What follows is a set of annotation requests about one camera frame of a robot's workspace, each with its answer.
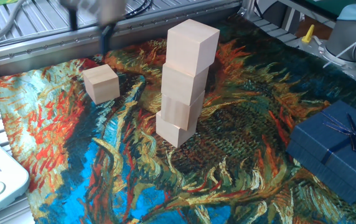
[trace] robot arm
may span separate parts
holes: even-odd
[[[124,19],[126,0],[60,0],[60,4],[68,9],[72,30],[78,29],[77,10],[83,9],[96,16],[101,30],[101,54],[105,55],[116,23]]]

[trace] metal grating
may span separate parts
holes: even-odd
[[[148,11],[141,15],[161,12],[172,8],[189,6],[191,4],[208,0],[153,0],[153,4]],[[129,13],[143,4],[144,0],[128,0],[126,12]],[[0,5],[0,29],[2,29],[16,3]],[[78,25],[86,26],[94,24],[96,19],[86,11],[78,12]],[[18,13],[12,29],[2,38],[3,40],[13,40],[19,37],[64,30],[68,28],[68,12],[62,7],[58,0],[27,0],[22,10]]]

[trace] yellow object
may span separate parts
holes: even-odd
[[[305,42],[305,43],[308,44],[308,43],[311,41],[311,39],[312,39],[312,34],[314,33],[314,28],[315,28],[315,25],[314,25],[314,24],[311,25],[311,27],[310,27],[309,30],[308,30],[307,35],[306,35],[305,37],[303,37],[303,38],[301,39],[301,41],[303,41],[303,42]]]

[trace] stack of wooden blocks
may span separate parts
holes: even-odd
[[[195,134],[220,31],[191,19],[168,30],[156,132],[175,147]]]

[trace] metal frame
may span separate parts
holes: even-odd
[[[299,11],[299,12],[301,12],[301,13],[303,13],[303,14],[305,14],[305,15],[313,18],[313,19],[315,19],[318,22],[327,25],[330,28],[334,28],[334,26],[335,26],[335,22],[334,21],[332,21],[332,20],[330,20],[330,19],[328,19],[328,18],[326,18],[324,16],[321,16],[318,13],[312,12],[311,10],[309,10],[309,9],[305,8],[304,6],[301,6],[301,5],[295,3],[295,2],[293,2],[291,0],[278,0],[278,1],[280,1],[281,3],[287,5],[288,7],[291,8],[291,9],[288,10],[289,19],[283,24],[283,27],[286,30],[289,30],[290,24],[292,23],[293,17],[291,15],[294,14],[293,10]]]
[[[189,18],[204,22],[220,20],[237,12],[241,4],[240,0],[180,1],[186,3],[175,7],[171,6],[169,10],[156,8],[153,13],[119,22],[111,40],[112,49],[157,36],[165,36],[170,27]],[[49,32],[58,34],[0,47],[0,75],[38,69],[73,58],[88,57],[99,52],[97,46],[99,33],[96,27],[76,32],[68,32],[66,27]]]

